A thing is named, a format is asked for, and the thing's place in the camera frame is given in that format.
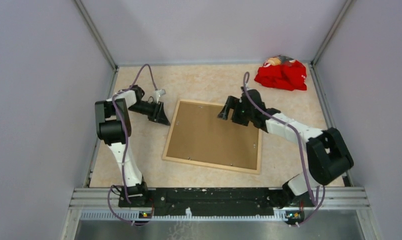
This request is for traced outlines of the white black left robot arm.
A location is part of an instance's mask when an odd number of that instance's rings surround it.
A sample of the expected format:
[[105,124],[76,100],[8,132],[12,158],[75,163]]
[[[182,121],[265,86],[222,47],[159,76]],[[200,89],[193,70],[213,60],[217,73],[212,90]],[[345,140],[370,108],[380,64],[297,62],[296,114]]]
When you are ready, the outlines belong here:
[[164,89],[157,89],[152,100],[143,100],[144,90],[138,85],[115,93],[112,98],[97,101],[95,108],[96,133],[113,153],[123,185],[119,188],[121,205],[143,207],[149,202],[149,190],[139,170],[130,137],[132,124],[129,112],[147,116],[154,123],[169,126],[164,103],[160,98],[166,94]]

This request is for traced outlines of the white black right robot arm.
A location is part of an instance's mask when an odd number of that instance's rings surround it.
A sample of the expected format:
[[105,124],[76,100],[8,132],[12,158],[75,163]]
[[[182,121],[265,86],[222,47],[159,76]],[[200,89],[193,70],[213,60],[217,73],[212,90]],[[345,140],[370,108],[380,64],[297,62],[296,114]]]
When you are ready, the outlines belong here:
[[252,123],[268,134],[298,145],[302,172],[282,185],[275,197],[279,208],[296,206],[304,194],[313,197],[313,188],[328,185],[354,166],[339,130],[310,127],[278,109],[267,108],[256,89],[244,90],[240,98],[228,96],[217,117],[243,126]]

